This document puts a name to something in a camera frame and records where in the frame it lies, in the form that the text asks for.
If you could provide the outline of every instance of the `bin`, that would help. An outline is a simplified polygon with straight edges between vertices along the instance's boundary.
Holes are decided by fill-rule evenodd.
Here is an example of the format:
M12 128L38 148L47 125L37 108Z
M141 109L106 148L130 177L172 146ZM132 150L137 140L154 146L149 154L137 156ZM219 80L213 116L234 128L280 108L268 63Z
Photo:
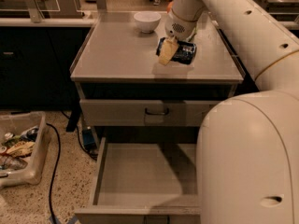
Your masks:
M45 112L0 116L1 143L5 141L6 133L21 134L35 126L38 126L39 129L32 154L26 158L27 166L20 170L0 170L0 189L20 184L38 184L41 180L50 142Z

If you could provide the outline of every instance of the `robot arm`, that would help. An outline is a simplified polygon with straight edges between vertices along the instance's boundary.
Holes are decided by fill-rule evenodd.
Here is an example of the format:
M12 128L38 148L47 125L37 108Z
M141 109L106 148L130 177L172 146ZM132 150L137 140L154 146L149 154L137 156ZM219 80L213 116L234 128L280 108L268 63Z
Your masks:
M174 0L166 33L186 39L205 8L212 12L261 91L299 86L294 61L299 59L298 38L252 0ZM281 69L288 79L281 76Z
M175 0L167 34L186 39L205 8L261 92L216 105L201 125L201 223L299 224L299 40L252 0Z

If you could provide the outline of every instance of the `gray cabinet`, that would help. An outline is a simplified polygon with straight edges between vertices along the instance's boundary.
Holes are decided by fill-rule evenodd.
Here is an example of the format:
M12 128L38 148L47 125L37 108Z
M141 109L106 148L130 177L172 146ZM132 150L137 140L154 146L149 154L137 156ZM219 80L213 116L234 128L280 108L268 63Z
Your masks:
M133 15L102 15L72 67L99 146L90 201L75 213L88 224L199 224L198 127L243 77L207 14L192 64L168 66L155 55L166 14L152 34Z

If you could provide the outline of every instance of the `drawer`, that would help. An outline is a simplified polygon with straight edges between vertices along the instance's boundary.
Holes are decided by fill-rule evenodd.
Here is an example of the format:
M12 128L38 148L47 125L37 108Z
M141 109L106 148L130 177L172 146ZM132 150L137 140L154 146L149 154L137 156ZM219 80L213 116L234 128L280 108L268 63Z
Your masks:
M112 143L107 136L89 203L75 210L80 223L200 223L196 144Z
M91 126L200 126L217 101L81 100Z

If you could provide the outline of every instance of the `electrical cord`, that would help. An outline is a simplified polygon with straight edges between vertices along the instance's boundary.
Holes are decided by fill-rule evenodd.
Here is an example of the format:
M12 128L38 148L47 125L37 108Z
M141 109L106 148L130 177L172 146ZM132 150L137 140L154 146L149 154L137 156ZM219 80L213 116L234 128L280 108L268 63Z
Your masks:
M61 111L62 114L67 118L70 119L64 111ZM94 161L97 160L97 154L92 154L90 153L88 150L85 149L85 147L82 145L82 142L80 140L80 133L79 133L79 129L78 129L78 125L76 125L76 130L77 130L77 137L78 137L78 144L81 147L82 151L85 152L88 156L90 156Z
M60 141L60 135L59 135L57 129L54 127L54 125L49 124L49 123L47 123L47 125L50 126L50 127L56 132L57 139L58 139L58 154L57 154L57 159L56 159L55 167L54 167L53 174L52 174L52 179L51 179L51 181L50 181L50 190L49 190L49 207L50 207L50 215L51 215L51 217L52 217L53 224L57 224L57 222L56 222L56 218L55 218L55 214L54 214L54 210L53 210L53 207L52 207L51 194L52 194L53 183L54 183L54 179L55 179L55 175L56 175L56 170L57 170L58 162L59 162L59 159L60 159L61 141Z

